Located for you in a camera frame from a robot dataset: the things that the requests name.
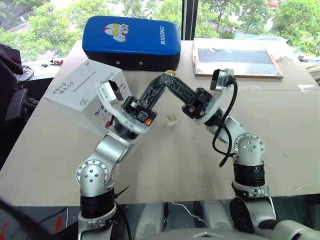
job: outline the white table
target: white table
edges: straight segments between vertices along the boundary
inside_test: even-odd
[[[182,41],[177,77],[192,89],[208,90],[209,78],[194,77],[192,47],[192,41]],[[77,42],[48,89],[86,59]],[[320,193],[320,90],[300,90],[298,84],[315,81],[297,60],[283,59],[278,64],[282,80],[238,79],[240,92],[231,115],[263,137],[272,196]],[[139,97],[159,73],[125,71],[124,75],[132,94]],[[221,107],[226,108],[229,101]],[[213,136],[188,118],[182,105],[169,91],[156,104],[158,116],[148,133],[138,137],[117,167],[116,192],[130,185],[119,203],[234,197],[232,161],[218,167],[222,156],[212,149]],[[176,115],[176,125],[167,124],[169,114]],[[16,206],[79,205],[75,171],[100,137],[79,128],[42,98],[0,172],[0,196]]]

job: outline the floor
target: floor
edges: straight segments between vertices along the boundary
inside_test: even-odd
[[[274,207],[279,220],[293,220],[303,224],[303,196],[294,197],[274,197]],[[229,213],[230,200],[222,200],[227,213]],[[193,202],[183,203],[193,212]],[[318,195],[318,205],[315,207],[315,230],[320,231],[320,196]],[[44,226],[50,233],[58,233],[67,226],[77,221],[79,206],[71,207],[16,207],[19,211],[30,216],[33,220]],[[140,214],[144,208],[143,204],[130,204],[124,210],[127,215],[131,232],[134,233]],[[169,204],[169,217],[165,231],[181,228],[195,228],[194,219],[180,206]],[[0,210],[0,240],[30,240],[26,232],[9,215]]]

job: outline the red object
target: red object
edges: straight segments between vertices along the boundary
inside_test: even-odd
[[[58,65],[58,66],[61,66],[64,63],[64,61],[63,60],[61,60],[61,61],[55,60],[55,61],[53,61],[53,63]]]
[[[270,8],[277,8],[278,7],[278,4],[277,3],[271,3],[271,2],[266,2],[266,4],[268,4],[268,6],[270,7]]]
[[[110,125],[111,125],[111,121],[107,121],[104,127],[107,129],[108,127],[110,127]]]
[[[54,234],[57,234],[60,229],[62,229],[62,217],[58,216],[55,221]]]
[[[6,240],[5,239],[5,229],[6,227],[8,227],[10,225],[9,222],[6,222],[5,224],[3,224],[2,228],[1,228],[1,232],[0,232],[0,240]]]

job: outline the yellow object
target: yellow object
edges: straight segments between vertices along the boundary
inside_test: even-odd
[[[172,76],[172,77],[175,77],[175,76],[176,76],[176,72],[173,71],[173,70],[167,70],[167,71],[165,71],[165,73],[168,74],[168,75],[170,75],[170,76]]]

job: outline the white wire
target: white wire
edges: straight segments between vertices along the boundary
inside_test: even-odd
[[[208,223],[207,223],[205,220],[203,220],[203,219],[202,219],[201,217],[199,217],[199,216],[196,216],[196,215],[191,214],[191,212],[188,210],[188,208],[187,208],[185,205],[180,204],[180,203],[175,203],[175,202],[173,202],[173,201],[172,201],[172,204],[183,207],[191,217],[193,217],[193,218],[195,218],[195,219],[198,219],[200,222],[203,222],[203,223],[206,225],[206,227],[209,228],[209,225],[208,225]]]
[[[68,211],[68,207],[66,207],[66,221],[65,221],[65,228],[67,228],[67,226],[68,226],[68,217],[69,217],[69,211]]]

